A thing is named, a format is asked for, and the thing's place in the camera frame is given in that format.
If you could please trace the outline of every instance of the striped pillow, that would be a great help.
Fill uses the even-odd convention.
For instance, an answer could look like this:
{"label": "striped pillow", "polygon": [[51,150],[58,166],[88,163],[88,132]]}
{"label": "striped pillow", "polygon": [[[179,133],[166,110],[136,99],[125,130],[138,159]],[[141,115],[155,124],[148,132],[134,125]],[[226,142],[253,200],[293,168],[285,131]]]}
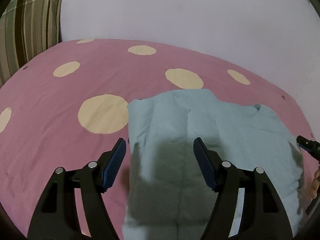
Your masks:
{"label": "striped pillow", "polygon": [[60,39],[61,0],[12,0],[0,18],[0,87]]}

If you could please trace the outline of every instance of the light blue cloth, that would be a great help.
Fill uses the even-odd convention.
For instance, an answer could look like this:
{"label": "light blue cloth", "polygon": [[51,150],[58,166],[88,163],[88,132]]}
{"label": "light blue cloth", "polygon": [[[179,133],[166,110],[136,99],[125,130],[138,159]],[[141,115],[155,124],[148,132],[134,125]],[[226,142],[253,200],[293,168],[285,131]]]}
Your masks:
{"label": "light blue cloth", "polygon": [[[173,90],[128,105],[130,191],[124,240],[199,239],[216,193],[206,186],[193,154],[201,137],[222,160],[252,171],[262,167],[296,234],[302,155],[295,137],[267,106],[219,101],[209,90]],[[243,191],[230,236],[237,233]]]}

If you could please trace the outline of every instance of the hand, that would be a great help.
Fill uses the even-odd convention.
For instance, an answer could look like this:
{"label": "hand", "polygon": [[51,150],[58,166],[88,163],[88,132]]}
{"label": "hand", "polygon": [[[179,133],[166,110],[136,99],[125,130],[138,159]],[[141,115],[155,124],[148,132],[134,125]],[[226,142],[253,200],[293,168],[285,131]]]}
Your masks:
{"label": "hand", "polygon": [[315,178],[313,179],[312,184],[311,184],[311,188],[310,188],[310,194],[313,199],[315,199],[317,197],[317,190],[320,185],[320,182],[318,181],[319,176],[320,176],[320,170],[317,170],[315,172]]}

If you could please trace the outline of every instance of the bed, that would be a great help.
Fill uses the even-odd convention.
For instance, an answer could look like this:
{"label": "bed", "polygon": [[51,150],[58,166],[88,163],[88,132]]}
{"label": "bed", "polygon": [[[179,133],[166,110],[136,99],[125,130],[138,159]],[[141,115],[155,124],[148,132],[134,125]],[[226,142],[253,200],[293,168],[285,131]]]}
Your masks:
{"label": "bed", "polygon": [[[59,43],[20,68],[0,89],[0,201],[26,235],[55,168],[78,169],[128,141],[127,104],[176,89],[209,89],[225,102],[262,104],[289,131],[313,139],[297,103],[263,78],[224,60],[146,41],[85,39]],[[129,191],[130,150],[103,195],[121,237]],[[317,162],[302,151],[303,191]],[[82,232],[89,234],[76,192]],[[309,202],[301,197],[301,206]]]}

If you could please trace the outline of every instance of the beige oval spot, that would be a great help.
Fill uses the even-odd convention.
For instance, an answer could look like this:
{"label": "beige oval spot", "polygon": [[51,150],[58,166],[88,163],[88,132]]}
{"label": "beige oval spot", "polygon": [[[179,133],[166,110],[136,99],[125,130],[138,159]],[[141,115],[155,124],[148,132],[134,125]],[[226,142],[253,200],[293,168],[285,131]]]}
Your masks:
{"label": "beige oval spot", "polygon": [[122,97],[114,95],[89,98],[79,109],[78,121],[89,132],[114,133],[128,123],[127,105]]}
{"label": "beige oval spot", "polygon": [[84,40],[78,41],[77,44],[87,43],[87,42],[94,41],[94,40],[95,39],[84,39]]}
{"label": "beige oval spot", "polygon": [[228,74],[230,76],[232,76],[235,80],[240,82],[241,84],[250,85],[250,81],[244,75],[240,74],[239,72],[232,70],[232,69],[229,69]]}
{"label": "beige oval spot", "polygon": [[7,107],[0,114],[0,132],[3,132],[4,128],[7,126],[11,117],[11,108]]}
{"label": "beige oval spot", "polygon": [[136,54],[136,55],[152,55],[155,54],[157,51],[153,47],[149,47],[147,45],[138,45],[133,46],[128,49],[129,52]]}
{"label": "beige oval spot", "polygon": [[64,77],[76,71],[80,67],[80,63],[77,61],[72,61],[57,67],[53,72],[55,77]]}
{"label": "beige oval spot", "polygon": [[198,74],[183,68],[172,68],[165,72],[167,80],[183,89],[200,89],[203,81]]}

